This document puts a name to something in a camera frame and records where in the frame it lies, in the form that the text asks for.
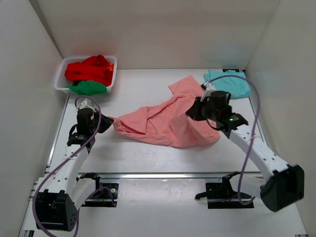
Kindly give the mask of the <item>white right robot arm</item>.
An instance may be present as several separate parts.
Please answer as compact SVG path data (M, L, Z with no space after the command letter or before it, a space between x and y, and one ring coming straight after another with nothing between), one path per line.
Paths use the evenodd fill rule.
M272 212L277 212L304 198L305 174L301 166L290 165L255 136L254 129L229 105L231 95L224 91L207 90L196 97L186 115L195 121L215 122L214 129L221 131L246 154L262 174L262 178L235 171L222 177L218 188L196 195L196 199L210 198L210 202L259 198Z

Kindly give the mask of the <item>teal t shirt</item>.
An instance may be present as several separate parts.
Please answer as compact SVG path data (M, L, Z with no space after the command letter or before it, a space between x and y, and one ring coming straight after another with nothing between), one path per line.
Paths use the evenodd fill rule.
M234 99L247 98L250 96L251 90L248 83L239 78L245 78L244 72L230 74L224 73L223 71L208 70L208 73L203 74L203 78L206 82L221 76L227 77L212 82L217 90L229 92L231 98Z

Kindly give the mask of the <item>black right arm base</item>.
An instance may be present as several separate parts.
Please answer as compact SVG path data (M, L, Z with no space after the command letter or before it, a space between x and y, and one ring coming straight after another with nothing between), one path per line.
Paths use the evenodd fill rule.
M205 184L206 191L196 194L195 200L207 198L208 209L252 209L254 208L253 202L248 205L243 205L237 198L235 192L230 184L230 180L240 174L235 171L225 175L221 182L209 182Z

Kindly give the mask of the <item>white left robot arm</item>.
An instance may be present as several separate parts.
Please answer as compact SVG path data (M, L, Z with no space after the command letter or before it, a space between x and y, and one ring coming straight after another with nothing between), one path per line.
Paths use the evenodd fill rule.
M32 211L38 229L52 237L53 231L79 230L79 210L87 199L110 193L97 173L79 174L98 133L114 123L97 109L79 109L77 123L69 131L65 158L39 184Z

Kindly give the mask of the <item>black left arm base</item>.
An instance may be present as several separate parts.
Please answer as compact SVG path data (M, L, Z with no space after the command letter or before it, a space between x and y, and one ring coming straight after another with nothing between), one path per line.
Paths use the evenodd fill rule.
M82 207L117 207L119 183L110 182L101 178L97 173L84 173L76 178L77 183L81 180L93 180L96 192L81 205Z

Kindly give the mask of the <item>pink t shirt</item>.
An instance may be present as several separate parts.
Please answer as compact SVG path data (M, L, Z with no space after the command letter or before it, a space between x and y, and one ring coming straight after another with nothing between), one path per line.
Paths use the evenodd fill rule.
M195 121L186 115L195 98L203 90L188 76L169 86L172 97L160 105L140 107L114 119L115 132L152 145L190 148L213 145L220 139L218 131L205 121Z

